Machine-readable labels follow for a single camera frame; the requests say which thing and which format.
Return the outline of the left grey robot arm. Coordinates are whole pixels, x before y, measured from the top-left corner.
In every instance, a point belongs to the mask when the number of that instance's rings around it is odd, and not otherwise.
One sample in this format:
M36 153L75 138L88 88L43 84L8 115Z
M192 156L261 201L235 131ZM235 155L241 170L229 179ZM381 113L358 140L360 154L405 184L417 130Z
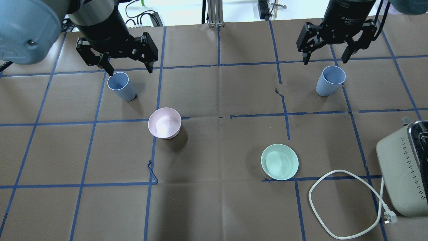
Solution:
M118 6L119 0L2 0L0 2L1 71L12 64L31 65L47 57L58 39L65 16L83 37L76 51L87 64L112 76L110 58L142 62L149 73L158 48L148 32L133 37Z

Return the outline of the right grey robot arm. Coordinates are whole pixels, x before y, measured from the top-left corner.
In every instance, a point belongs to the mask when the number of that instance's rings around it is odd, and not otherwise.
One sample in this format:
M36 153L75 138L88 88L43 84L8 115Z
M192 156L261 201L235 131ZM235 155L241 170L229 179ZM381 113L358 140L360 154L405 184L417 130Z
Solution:
M347 44L341 60L345 64L359 50L368 49L375 41L386 22L391 6L404 15L423 15L427 12L426 0L388 0L380 26L377 25L381 5L376 15L369 19L374 0L330 0L324 18L319 25L306 22L296 41L303 63L309 63L311 54L325 45Z

